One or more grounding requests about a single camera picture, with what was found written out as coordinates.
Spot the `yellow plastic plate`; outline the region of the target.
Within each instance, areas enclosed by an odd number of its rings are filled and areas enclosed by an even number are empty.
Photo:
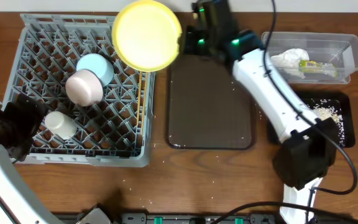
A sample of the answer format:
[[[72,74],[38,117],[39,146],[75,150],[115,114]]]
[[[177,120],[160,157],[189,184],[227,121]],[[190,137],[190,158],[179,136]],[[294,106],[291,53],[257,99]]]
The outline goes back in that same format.
[[[157,1],[129,4],[112,25],[112,43],[118,57],[142,72],[168,67],[179,54],[181,34],[176,15]]]

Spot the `white paper napkin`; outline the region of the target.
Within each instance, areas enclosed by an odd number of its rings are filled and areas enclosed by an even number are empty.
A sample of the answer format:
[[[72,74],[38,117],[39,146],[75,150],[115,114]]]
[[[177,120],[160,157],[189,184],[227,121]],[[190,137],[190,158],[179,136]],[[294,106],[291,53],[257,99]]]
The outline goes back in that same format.
[[[303,49],[289,49],[278,55],[271,56],[272,63],[287,75],[304,79],[299,66],[302,60],[309,60],[307,51]]]

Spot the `pink plastic bowl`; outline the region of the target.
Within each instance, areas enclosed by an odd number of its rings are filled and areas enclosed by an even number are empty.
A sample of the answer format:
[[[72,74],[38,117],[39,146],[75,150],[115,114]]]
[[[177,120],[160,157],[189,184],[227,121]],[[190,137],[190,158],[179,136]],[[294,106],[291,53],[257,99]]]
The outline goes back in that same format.
[[[89,70],[76,71],[66,81],[65,90],[69,99],[82,107],[99,103],[103,99],[101,82]]]

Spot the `light blue plastic bowl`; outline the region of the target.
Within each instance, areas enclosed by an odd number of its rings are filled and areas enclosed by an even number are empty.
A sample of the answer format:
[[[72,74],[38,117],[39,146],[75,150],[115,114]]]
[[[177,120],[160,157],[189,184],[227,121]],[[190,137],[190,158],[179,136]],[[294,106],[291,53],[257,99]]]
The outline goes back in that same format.
[[[107,86],[114,78],[113,65],[100,54],[86,54],[79,59],[76,69],[93,72],[102,86]]]

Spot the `wooden chopstick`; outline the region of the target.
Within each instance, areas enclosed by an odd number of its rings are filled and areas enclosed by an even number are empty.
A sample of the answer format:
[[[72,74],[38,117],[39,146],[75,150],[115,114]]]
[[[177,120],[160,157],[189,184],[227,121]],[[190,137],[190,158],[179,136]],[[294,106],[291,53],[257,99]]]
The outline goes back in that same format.
[[[146,96],[147,96],[147,84],[148,84],[148,79],[149,79],[149,72],[145,73],[145,88],[144,88],[144,99],[143,99],[143,107],[142,107],[142,122],[141,122],[141,128],[140,128],[140,135],[143,135],[143,128],[144,128],[144,117],[145,117],[145,109],[146,109]]]
[[[137,97],[137,122],[136,126],[139,126],[139,116],[140,116],[140,103],[141,103],[141,96],[142,96],[142,78],[143,72],[139,71],[139,85],[138,85],[138,97]]]

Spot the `cream plastic cup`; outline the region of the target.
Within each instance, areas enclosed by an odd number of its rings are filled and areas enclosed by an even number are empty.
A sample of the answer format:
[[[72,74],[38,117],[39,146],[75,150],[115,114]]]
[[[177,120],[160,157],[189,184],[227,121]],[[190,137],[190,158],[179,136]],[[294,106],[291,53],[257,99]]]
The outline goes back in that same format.
[[[73,137],[77,130],[75,122],[59,111],[53,111],[46,115],[45,125],[52,134],[58,135],[63,140]]]

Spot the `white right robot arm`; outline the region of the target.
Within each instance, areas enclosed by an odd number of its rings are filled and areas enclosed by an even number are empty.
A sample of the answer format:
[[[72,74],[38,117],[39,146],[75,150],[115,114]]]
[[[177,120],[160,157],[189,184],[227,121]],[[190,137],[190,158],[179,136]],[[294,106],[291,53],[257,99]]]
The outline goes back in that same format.
[[[312,207],[313,190],[336,159],[337,126],[320,120],[298,97],[269,59],[267,44],[240,30],[227,1],[196,1],[198,25],[188,26],[183,53],[224,64],[268,117],[281,144],[273,168],[284,183],[283,202]]]

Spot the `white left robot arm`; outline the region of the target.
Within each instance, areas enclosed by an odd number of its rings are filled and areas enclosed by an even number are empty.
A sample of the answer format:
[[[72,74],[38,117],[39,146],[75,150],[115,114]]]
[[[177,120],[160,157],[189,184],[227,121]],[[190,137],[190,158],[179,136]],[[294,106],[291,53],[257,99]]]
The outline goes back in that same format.
[[[47,114],[25,94],[0,109],[0,223],[60,223],[23,181],[14,164],[24,161]]]

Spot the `green yellow snack wrapper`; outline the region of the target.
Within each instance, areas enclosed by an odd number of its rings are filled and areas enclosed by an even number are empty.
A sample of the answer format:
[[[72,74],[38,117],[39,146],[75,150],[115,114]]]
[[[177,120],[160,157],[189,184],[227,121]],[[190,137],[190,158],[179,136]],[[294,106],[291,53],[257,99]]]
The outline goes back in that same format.
[[[331,63],[301,60],[299,63],[299,71],[303,73],[322,73],[333,78],[338,77],[337,68]]]

